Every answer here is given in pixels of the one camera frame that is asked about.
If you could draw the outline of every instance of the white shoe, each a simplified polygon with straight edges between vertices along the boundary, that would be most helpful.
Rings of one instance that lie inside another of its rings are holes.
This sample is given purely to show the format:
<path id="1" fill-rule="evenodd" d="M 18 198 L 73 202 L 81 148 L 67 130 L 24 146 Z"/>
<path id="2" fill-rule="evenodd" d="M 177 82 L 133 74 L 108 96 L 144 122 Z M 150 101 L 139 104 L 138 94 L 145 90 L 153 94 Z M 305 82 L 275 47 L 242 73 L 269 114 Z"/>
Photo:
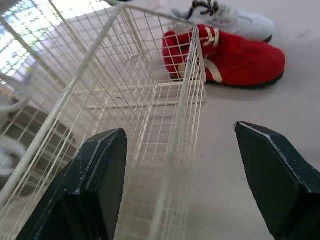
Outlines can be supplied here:
<path id="1" fill-rule="evenodd" d="M 220 5 L 211 0 L 193 1 L 189 12 L 171 11 L 176 17 L 194 24 L 206 24 L 225 33 L 238 35 L 248 40 L 270 42 L 275 31 L 275 24 L 258 14 L 242 9 Z"/>

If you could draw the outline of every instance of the shoelace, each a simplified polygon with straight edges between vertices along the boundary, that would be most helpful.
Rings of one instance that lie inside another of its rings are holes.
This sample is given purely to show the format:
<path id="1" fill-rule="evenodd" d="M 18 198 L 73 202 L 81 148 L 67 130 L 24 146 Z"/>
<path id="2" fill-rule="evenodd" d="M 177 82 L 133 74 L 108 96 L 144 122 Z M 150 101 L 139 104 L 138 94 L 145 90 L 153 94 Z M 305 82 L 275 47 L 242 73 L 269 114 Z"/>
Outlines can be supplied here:
<path id="1" fill-rule="evenodd" d="M 214 36 L 212 35 L 212 32 L 210 30 L 210 27 L 206 26 L 204 28 L 206 32 L 208 33 L 207 41 L 203 43 L 204 47 L 209 46 L 210 44 L 213 44 L 214 47 L 218 46 L 219 43 L 219 30 L 217 28 L 214 28 Z"/>
<path id="2" fill-rule="evenodd" d="M 219 4 L 218 4 L 217 1 L 214 1 L 213 2 L 213 6 L 212 6 L 211 5 L 211 0 L 207 0 L 207 2 L 195 0 L 195 1 L 192 2 L 192 7 L 191 7 L 191 9 L 189 11 L 187 20 L 189 20 L 191 18 L 192 14 L 194 13 L 194 10 L 197 7 L 204 7 L 204 8 L 207 9 L 207 11 L 200 12 L 201 15 L 210 14 L 210 16 L 212 16 L 213 14 L 215 14 L 219 10 Z"/>

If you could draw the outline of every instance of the black shoelace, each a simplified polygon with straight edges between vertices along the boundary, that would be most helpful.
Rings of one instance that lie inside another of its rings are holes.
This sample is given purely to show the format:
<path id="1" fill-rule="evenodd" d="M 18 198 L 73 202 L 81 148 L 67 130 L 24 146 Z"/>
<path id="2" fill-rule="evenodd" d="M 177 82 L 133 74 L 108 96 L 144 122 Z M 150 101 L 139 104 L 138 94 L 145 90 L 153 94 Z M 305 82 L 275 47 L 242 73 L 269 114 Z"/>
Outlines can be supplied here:
<path id="1" fill-rule="evenodd" d="M 189 11 L 187 20 L 189 20 L 191 18 L 192 14 L 194 13 L 194 10 L 197 7 L 204 7 L 204 8 L 207 9 L 206 11 L 200 12 L 201 15 L 210 14 L 210 16 L 212 16 L 213 14 L 215 14 L 219 10 L 219 4 L 218 4 L 217 1 L 214 1 L 213 2 L 213 6 L 212 6 L 211 5 L 211 0 L 208 0 L 208 2 L 195 0 L 195 1 L 192 2 L 192 7 L 191 7 L 191 9 Z"/>

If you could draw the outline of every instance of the white shoelace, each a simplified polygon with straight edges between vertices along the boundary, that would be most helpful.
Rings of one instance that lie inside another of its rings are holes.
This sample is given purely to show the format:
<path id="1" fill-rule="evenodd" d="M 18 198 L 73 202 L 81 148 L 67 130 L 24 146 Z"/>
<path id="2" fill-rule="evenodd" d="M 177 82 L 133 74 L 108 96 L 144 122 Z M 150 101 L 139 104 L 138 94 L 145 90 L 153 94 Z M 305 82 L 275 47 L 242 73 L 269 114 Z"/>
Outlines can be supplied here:
<path id="1" fill-rule="evenodd" d="M 209 46 L 210 44 L 213 44 L 214 47 L 216 47 L 219 43 L 219 30 L 217 28 L 214 28 L 214 36 L 212 35 L 212 32 L 210 30 L 210 27 L 206 26 L 204 28 L 206 30 L 206 32 L 208 33 L 208 40 L 206 42 L 203 43 L 204 47 Z"/>

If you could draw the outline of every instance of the wire rack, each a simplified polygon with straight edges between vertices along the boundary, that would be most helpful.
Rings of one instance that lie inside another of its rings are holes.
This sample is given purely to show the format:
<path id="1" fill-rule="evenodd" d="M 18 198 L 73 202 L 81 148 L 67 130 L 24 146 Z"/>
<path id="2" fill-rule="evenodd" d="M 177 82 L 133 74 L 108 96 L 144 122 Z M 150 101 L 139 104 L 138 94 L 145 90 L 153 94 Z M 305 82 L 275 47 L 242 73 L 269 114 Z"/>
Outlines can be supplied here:
<path id="1" fill-rule="evenodd" d="M 44 2 L 32 2 L 32 11 L 47 21 L 41 34 L 25 24 L 21 34 L 8 18 L 14 11 L 0 17 L 5 34 L 27 55 L 1 72 L 32 93 L 2 127 L 26 152 L 0 192 L 0 239 L 19 234 L 85 140 L 114 128 L 123 128 L 128 138 L 115 239 L 184 239 L 206 97 L 198 29 L 125 4 L 109 8 L 95 1 L 92 11 L 66 18 L 54 1 Z M 164 33 L 176 24 L 193 28 L 183 81 L 170 78 L 162 56 Z M 8 84 L 2 88 L 21 98 Z"/>

